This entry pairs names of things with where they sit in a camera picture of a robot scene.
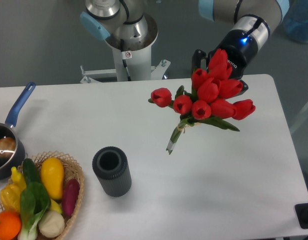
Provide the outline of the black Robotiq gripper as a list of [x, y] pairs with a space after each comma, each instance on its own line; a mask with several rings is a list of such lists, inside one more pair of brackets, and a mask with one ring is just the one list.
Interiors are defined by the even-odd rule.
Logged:
[[[244, 70], [251, 60], [256, 55], [256, 40], [253, 36], [247, 35], [247, 32], [240, 29], [231, 30], [219, 45], [209, 52], [209, 62], [216, 50], [225, 50], [228, 56], [229, 64], [233, 70], [230, 75], [231, 79], [241, 79]], [[197, 69], [207, 69], [207, 54], [197, 49], [192, 56], [191, 73], [193, 74]], [[248, 90], [248, 85], [241, 79], [242, 90], [238, 93], [239, 96], [243, 95]]]

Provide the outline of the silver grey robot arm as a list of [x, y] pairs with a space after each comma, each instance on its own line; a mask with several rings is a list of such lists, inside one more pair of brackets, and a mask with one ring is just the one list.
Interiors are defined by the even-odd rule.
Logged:
[[[265, 49], [259, 57], [251, 62], [247, 68], [247, 74], [269, 74], [275, 79], [280, 95], [290, 91], [289, 83], [284, 83], [288, 70], [283, 58], [283, 52], [287, 45], [282, 39], [281, 8], [275, 0], [258, 0], [257, 6], [249, 7], [250, 0], [241, 0], [239, 17], [254, 17], [258, 13], [268, 24], [272, 40], [265, 44]], [[199, 1], [195, 0], [143, 0], [136, 8], [144, 8], [154, 20], [157, 21], [159, 37], [154, 47], [153, 57], [157, 61], [166, 57], [173, 63], [169, 75], [172, 78], [184, 78], [189, 76], [190, 58], [196, 49], [207, 52], [213, 50], [225, 35], [228, 34], [232, 23], [233, 14], [226, 7], [230, 6], [229, 0], [218, 0], [215, 5], [220, 7], [216, 13], [216, 20], [205, 19], [200, 10]], [[113, 60], [108, 56], [109, 50], [104, 42], [94, 39], [82, 24], [77, 24], [77, 30], [81, 37], [77, 50], [77, 61], [72, 75], [79, 76], [79, 64], [85, 64], [90, 70], [97, 68], [113, 67]]]

